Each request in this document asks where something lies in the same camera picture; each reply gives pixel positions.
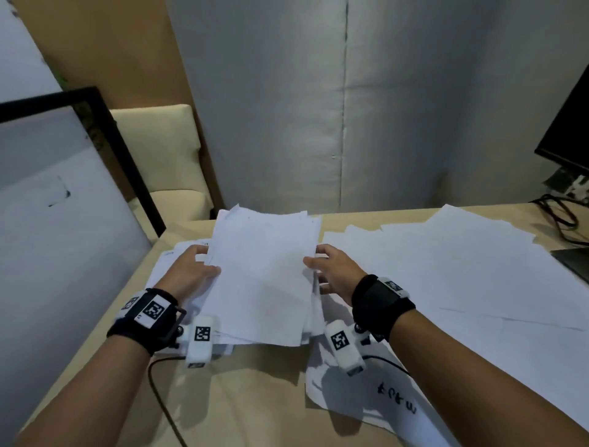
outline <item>brown wall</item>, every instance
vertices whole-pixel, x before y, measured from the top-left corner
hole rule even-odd
[[[165,0],[14,0],[43,56],[72,88],[98,86],[112,109],[194,103]],[[197,118],[204,177],[223,201]]]

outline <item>cable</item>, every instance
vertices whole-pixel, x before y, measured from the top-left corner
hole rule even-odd
[[[160,408],[161,408],[162,412],[164,413],[164,416],[166,417],[166,419],[170,423],[170,426],[172,427],[172,430],[174,431],[174,434],[176,435],[176,438],[178,439],[178,442],[180,442],[180,445],[182,447],[188,447],[188,446],[186,445],[186,443],[184,441],[184,438],[182,438],[182,435],[180,434],[180,431],[178,430],[178,427],[174,423],[174,420],[172,419],[172,416],[170,415],[170,412],[166,408],[166,404],[161,399],[160,393],[158,392],[157,388],[155,387],[155,383],[153,382],[153,377],[151,377],[151,369],[153,368],[153,366],[156,363],[159,363],[161,361],[166,361],[166,360],[185,360],[185,359],[186,359],[186,356],[165,357],[163,359],[158,359],[158,360],[152,361],[150,363],[150,365],[147,367],[147,380],[149,380],[149,386],[151,387],[151,391],[153,391],[153,393],[155,395],[155,398],[157,399],[157,403],[160,404]]]
[[[550,203],[549,203],[550,201],[554,201],[558,206],[560,206],[561,211],[563,211],[571,219],[571,221],[569,222],[566,219],[563,219],[562,217],[557,216],[556,213],[553,211],[552,207],[550,206]],[[556,226],[558,233],[560,234],[560,237],[562,237],[562,239],[564,239],[567,242],[570,242],[571,244],[589,246],[589,242],[578,241],[576,239],[569,239],[562,232],[562,228],[560,227],[561,224],[570,230],[576,230],[577,228],[579,228],[579,219],[577,218],[577,216],[575,216],[575,213],[573,213],[564,204],[564,202],[576,203],[577,205],[585,206],[586,208],[588,207],[586,203],[576,201],[573,199],[569,199],[566,197],[556,197],[556,196],[553,196],[552,194],[544,194],[539,199],[533,200],[530,203],[535,203],[536,205],[538,205],[540,207],[540,209],[542,211],[544,211],[547,215],[552,217],[552,219],[554,221],[554,225]]]
[[[403,368],[402,366],[397,365],[396,363],[393,363],[392,361],[390,361],[388,359],[385,359],[384,357],[379,357],[379,356],[362,356],[362,358],[364,360],[366,360],[366,359],[377,359],[377,360],[385,361],[388,364],[391,364],[392,366],[394,366],[395,368],[397,368],[398,370],[403,371],[409,377],[411,377],[411,374],[409,374],[409,372],[405,368]]]

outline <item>tabletop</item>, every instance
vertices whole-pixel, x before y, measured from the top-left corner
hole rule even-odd
[[[552,222],[530,203],[471,206],[464,209],[490,219],[501,219],[536,234],[534,242],[547,250],[570,248],[559,239]],[[378,229],[381,224],[424,222],[437,209],[413,209],[323,215],[324,231],[344,231],[348,225]],[[580,234],[589,234],[589,209],[575,207]],[[163,251],[176,243],[209,238],[215,221],[170,225],[143,259],[70,364],[54,383],[31,419],[74,377],[105,339],[117,311],[145,282]],[[154,381],[182,436],[194,446],[281,447],[401,446],[388,431],[359,420],[328,412],[305,395],[309,346],[236,346],[231,356],[213,360],[202,369],[187,370],[184,362],[154,366]],[[125,423],[118,446],[176,446],[178,442],[147,384],[139,393]]]

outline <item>person's left hand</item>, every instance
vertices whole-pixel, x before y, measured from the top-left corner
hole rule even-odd
[[[191,245],[176,259],[154,287],[170,293],[182,305],[182,302],[190,298],[204,280],[221,273],[220,267],[205,265],[203,262],[194,260],[195,255],[205,254],[208,251],[207,246]]]

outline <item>beige upholstered chair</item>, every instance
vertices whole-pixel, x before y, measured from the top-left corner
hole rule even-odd
[[[198,162],[200,141],[190,106],[111,113],[164,223],[208,219],[213,203]],[[155,242],[157,235],[139,201],[135,198],[129,206]]]

